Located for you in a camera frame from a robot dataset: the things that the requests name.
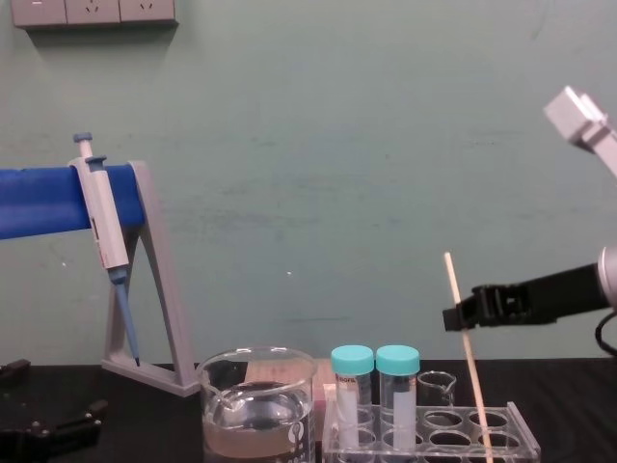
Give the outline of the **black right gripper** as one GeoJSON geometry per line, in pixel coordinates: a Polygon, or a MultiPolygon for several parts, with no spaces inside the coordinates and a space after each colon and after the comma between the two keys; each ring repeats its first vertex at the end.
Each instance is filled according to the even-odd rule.
{"type": "Polygon", "coordinates": [[[598,265],[590,263],[520,284],[481,285],[443,310],[446,332],[478,327],[550,324],[558,318],[608,308],[598,265]]]}

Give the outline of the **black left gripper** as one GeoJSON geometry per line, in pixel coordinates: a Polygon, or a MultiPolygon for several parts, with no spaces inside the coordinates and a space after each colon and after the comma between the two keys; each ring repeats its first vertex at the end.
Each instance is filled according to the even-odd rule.
{"type": "MultiPolygon", "coordinates": [[[[29,376],[30,362],[19,359],[3,365],[0,385],[15,387],[29,376]]],[[[52,447],[92,447],[97,444],[106,418],[108,401],[91,403],[76,418],[55,425],[43,422],[2,422],[2,462],[48,462],[52,447]]]]}

